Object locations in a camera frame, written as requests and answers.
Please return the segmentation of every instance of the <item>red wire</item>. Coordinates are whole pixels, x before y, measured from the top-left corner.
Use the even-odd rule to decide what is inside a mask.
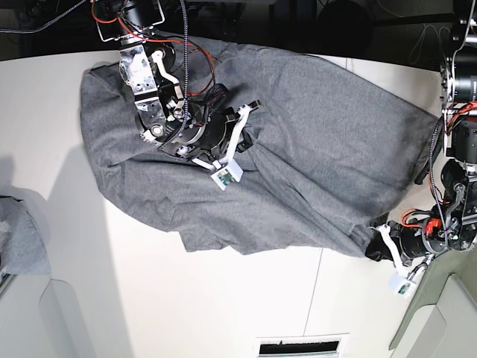
[[[113,22],[115,22],[118,19],[117,17],[115,17],[114,19],[111,19],[111,20],[101,20],[98,17],[96,17],[96,15],[95,15],[95,2],[96,2],[96,0],[93,0],[91,2],[91,14],[92,14],[92,18],[94,20],[96,20],[100,24],[112,24]]]
[[[147,37],[141,37],[139,35],[136,35],[135,33],[133,33],[127,26],[126,24],[121,20],[121,18],[119,17],[116,17],[115,19],[111,19],[111,20],[101,20],[99,19],[96,15],[95,15],[95,0],[93,0],[93,2],[91,3],[91,14],[92,14],[92,17],[99,23],[101,24],[111,24],[113,22],[115,22],[116,20],[118,21],[118,23],[120,24],[120,26],[123,27],[123,29],[126,30],[126,32],[137,38],[137,39],[140,39],[142,41],[145,41],[145,42],[148,42],[148,43],[184,43],[182,40],[171,40],[171,39],[166,39],[166,40],[156,40],[156,39],[148,39]],[[201,48],[200,46],[198,46],[198,48],[203,51],[204,54],[206,54],[206,56],[209,58],[210,60],[210,63],[212,65],[212,77],[210,78],[209,82],[207,83],[207,85],[200,91],[200,92],[196,92],[196,93],[191,93],[190,95],[191,96],[196,96],[196,95],[201,95],[202,93],[204,93],[207,88],[209,88],[210,84],[212,83],[212,79],[214,78],[214,75],[213,75],[213,72],[215,72],[215,66],[214,66],[214,57],[212,57],[212,55],[205,49]]]
[[[404,227],[420,227],[418,224],[408,224],[406,220],[410,214],[412,214],[415,209],[406,210],[404,213],[401,214],[401,225]]]
[[[447,124],[447,135],[450,135],[450,132],[453,128],[453,125],[457,118],[464,113],[470,112],[471,110],[477,109],[477,101],[469,102],[463,107],[459,108],[457,113],[455,113]]]

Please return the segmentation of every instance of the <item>wire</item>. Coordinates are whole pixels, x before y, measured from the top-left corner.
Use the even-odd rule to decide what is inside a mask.
[[[383,4],[381,4],[380,0],[376,0],[376,3],[381,7],[381,9],[383,9],[387,13],[390,13],[391,15],[395,15],[396,17],[404,17],[403,15],[399,15],[398,13],[395,13],[395,12],[389,10],[387,7],[385,7]]]
[[[150,37],[142,37],[142,36],[139,36],[139,35],[136,35],[130,28],[128,28],[125,24],[125,22],[127,22],[129,25],[132,25],[134,27],[135,24],[133,24],[132,22],[126,20],[126,19],[123,19],[123,18],[119,18],[119,24],[130,34],[130,35],[133,35],[134,37],[138,38],[138,39],[141,39],[143,41],[146,41],[146,42],[154,42],[154,43],[184,43],[184,41],[182,40],[168,40],[168,39],[171,39],[171,38],[180,38],[182,39],[183,37],[181,36],[178,36],[178,35],[174,35],[174,36],[170,36],[170,37],[165,37],[166,40],[163,40],[163,39],[151,39]],[[188,95],[190,96],[198,96],[198,95],[201,95],[202,93],[204,93],[207,88],[209,88],[210,84],[213,82],[215,84],[215,67],[214,67],[214,59],[212,57],[212,55],[206,51],[205,49],[203,49],[202,47],[200,47],[198,44],[192,42],[189,40],[189,43],[188,43],[189,46],[195,46],[199,49],[199,51],[201,51],[204,56],[206,57],[207,59],[207,63],[209,64],[209,67],[210,67],[210,71],[212,73],[212,77],[211,79],[209,80],[209,82],[207,83],[207,85],[199,92],[195,92],[195,93],[188,93]]]
[[[432,132],[432,137],[431,137],[431,146],[429,149],[429,179],[431,181],[432,192],[434,193],[433,196],[435,199],[435,203],[437,205],[437,210],[439,211],[440,220],[442,221],[442,229],[444,231],[444,240],[446,243],[446,247],[449,247],[449,238],[447,236],[446,221],[444,220],[444,215],[442,213],[442,207],[440,207],[440,202],[437,199],[437,187],[435,185],[434,170],[433,170],[433,166],[434,166],[433,154],[434,154],[434,148],[435,148],[435,143],[437,139],[437,133],[439,132],[439,128],[440,128],[440,120],[437,121],[434,127],[434,130]]]
[[[94,20],[96,20],[96,22],[99,22],[100,24],[112,24],[113,22],[115,22],[118,19],[117,17],[115,17],[114,19],[111,19],[111,20],[103,20],[103,19],[99,19],[98,17],[96,17],[95,3],[96,3],[96,0],[91,1],[91,15],[92,15],[92,18]]]
[[[472,101],[465,104],[463,107],[459,108],[452,118],[447,122],[447,135],[449,136],[454,129],[464,117],[458,118],[460,115],[470,112],[471,110],[477,109],[477,101]]]
[[[183,24],[184,24],[184,117],[182,120],[182,125],[180,126],[179,130],[173,134],[169,139],[167,139],[160,147],[159,150],[164,147],[165,145],[172,142],[187,126],[187,121],[189,120],[189,99],[187,98],[187,89],[189,87],[189,22],[187,19],[187,7],[184,0],[180,1],[180,7],[182,9],[182,17],[183,17]]]
[[[431,180],[430,180],[430,179],[429,179],[429,189],[431,190],[432,196],[434,196],[434,193],[433,193],[433,191],[432,191],[432,185],[431,185]],[[435,189],[436,189],[437,192],[439,193],[439,201],[440,201],[440,203],[442,204],[443,201],[444,201],[443,196],[442,196],[442,192],[441,192],[441,191],[439,190],[439,188],[437,188],[437,187],[436,187]]]
[[[439,28],[439,31],[437,31],[434,25],[430,25],[430,24],[423,24],[423,25],[424,25],[424,28],[422,32],[420,33],[419,37],[417,38],[416,44],[410,50],[408,55],[408,62],[410,65],[415,65],[417,62],[419,62],[420,54],[423,50],[424,39],[426,38],[426,32],[428,28],[432,28],[434,30],[437,36],[438,43],[439,43],[439,48],[442,48],[442,31],[448,30],[450,32],[450,28],[448,28],[447,26],[442,26],[441,28]],[[412,55],[416,51],[416,49],[419,49],[417,53],[417,57],[415,60],[412,60]]]
[[[61,20],[63,17],[71,13],[74,9],[77,7],[80,7],[82,4],[84,4],[87,0],[81,0],[78,2],[75,6],[70,7],[67,11],[64,13],[58,15],[54,19],[48,21],[44,25],[41,25],[39,28],[32,28],[30,30],[28,29],[15,29],[15,28],[0,28],[0,34],[35,34],[36,32],[40,32],[45,30],[46,28],[49,28],[51,25],[53,25],[56,21]]]

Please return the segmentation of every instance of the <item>screw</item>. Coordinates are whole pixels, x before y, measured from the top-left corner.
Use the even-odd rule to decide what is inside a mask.
[[[462,185],[462,184],[459,183],[459,184],[456,184],[456,185],[454,186],[454,191],[455,191],[455,192],[461,192],[462,190],[464,190],[464,185]]]
[[[176,108],[172,113],[175,119],[182,119],[184,118],[184,111],[182,108]]]
[[[162,125],[153,125],[151,127],[151,132],[154,136],[162,136],[164,133],[164,127]]]

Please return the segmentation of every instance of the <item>black cable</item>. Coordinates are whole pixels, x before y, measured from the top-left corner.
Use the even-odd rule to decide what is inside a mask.
[[[177,39],[182,39],[182,40],[183,40],[183,37],[180,36],[180,35],[166,36],[166,37],[164,37],[164,38],[166,38],[166,39],[174,39],[174,38],[177,38]],[[216,82],[215,82],[215,71],[214,71],[214,67],[212,66],[212,62],[210,62],[209,56],[207,56],[207,54],[206,54],[206,52],[203,50],[203,48],[200,47],[197,43],[194,43],[194,42],[192,42],[191,40],[189,40],[189,42],[190,42],[192,45],[194,45],[195,47],[197,47],[198,50],[199,50],[200,52],[202,52],[202,54],[203,54],[204,57],[206,58],[207,63],[209,64],[210,73],[212,73],[212,82],[213,82],[214,84],[216,84]]]
[[[71,13],[74,9],[76,9],[77,7],[81,6],[82,4],[84,4],[87,0],[81,0],[80,2],[78,2],[75,6],[73,7],[70,7],[67,11],[65,11],[64,13],[58,15],[57,17],[55,17],[54,19],[48,21],[47,23],[45,23],[44,25],[41,25],[39,28],[32,28],[30,30],[28,29],[21,29],[21,28],[18,28],[18,29],[15,29],[15,28],[0,28],[0,34],[35,34],[36,32],[40,32],[40,31],[43,31],[45,30],[46,28],[50,27],[51,25],[53,25],[56,21],[58,20],[61,20],[63,17],[65,17],[66,15],[68,15],[69,13]]]
[[[444,231],[444,240],[446,243],[446,248],[449,247],[449,238],[447,237],[447,227],[446,227],[446,220],[444,220],[444,214],[442,213],[442,207],[440,207],[440,202],[437,196],[437,187],[435,185],[435,179],[434,179],[434,149],[435,149],[435,143],[437,139],[437,133],[439,132],[440,128],[440,120],[437,121],[434,130],[432,131],[432,137],[431,137],[431,148],[429,150],[429,178],[431,180],[431,188],[432,192],[434,193],[434,199],[435,203],[437,205],[437,210],[439,211],[439,216],[440,220],[442,221],[442,230]]]
[[[439,134],[437,135],[437,142],[435,143],[434,161],[436,161],[437,156],[439,155],[440,150],[443,147],[443,142],[444,142],[443,141],[443,126],[441,126]],[[421,185],[424,182],[424,179],[426,179],[426,176],[427,176],[428,172],[429,172],[429,161],[426,161],[425,166],[420,171],[420,173],[416,176],[416,179],[414,180],[414,183],[417,184],[417,185]]]
[[[140,29],[139,29],[139,26],[134,24],[133,22],[125,19],[125,18],[121,18],[124,22],[127,23],[127,25],[129,25],[131,28],[130,30],[134,30],[134,31],[137,31],[138,33],[141,33]],[[184,40],[184,36],[180,36],[180,35],[173,35],[173,36],[162,36],[162,37],[155,37],[154,35],[152,34],[148,34],[148,38],[152,39],[152,40],[164,40],[164,39],[181,39],[181,40]],[[210,61],[209,59],[209,56],[207,56],[206,52],[203,50],[202,47],[200,47],[197,43],[189,40],[189,42],[194,45],[200,52],[202,52],[202,54],[204,55],[204,57],[206,58],[207,60],[207,64],[209,65],[209,68],[210,68],[210,73],[212,74],[212,82],[214,84],[216,84],[216,81],[215,81],[215,71],[214,71],[214,67],[212,65],[212,62]]]
[[[187,22],[187,8],[186,3],[184,0],[180,1],[180,7],[182,8],[182,15],[183,15],[183,22],[184,22],[184,117],[182,119],[182,125],[180,126],[179,130],[172,135],[169,139],[167,139],[158,149],[162,150],[161,148],[172,142],[180,133],[186,129],[187,121],[189,120],[189,99],[187,98],[187,89],[189,87],[189,24]]]

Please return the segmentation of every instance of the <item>gray cloth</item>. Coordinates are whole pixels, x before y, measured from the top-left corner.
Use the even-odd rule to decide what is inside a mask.
[[[263,104],[249,118],[254,146],[236,155],[241,183],[222,192],[204,169],[143,143],[116,64],[85,74],[81,88],[83,140],[103,195],[141,222],[179,231],[187,251],[297,245],[362,256],[373,235],[366,223],[402,199],[436,118],[320,58],[195,41],[217,58],[232,106]],[[195,92],[209,67],[201,53],[189,62]]]
[[[23,201],[0,198],[0,276],[50,274],[48,255]]]

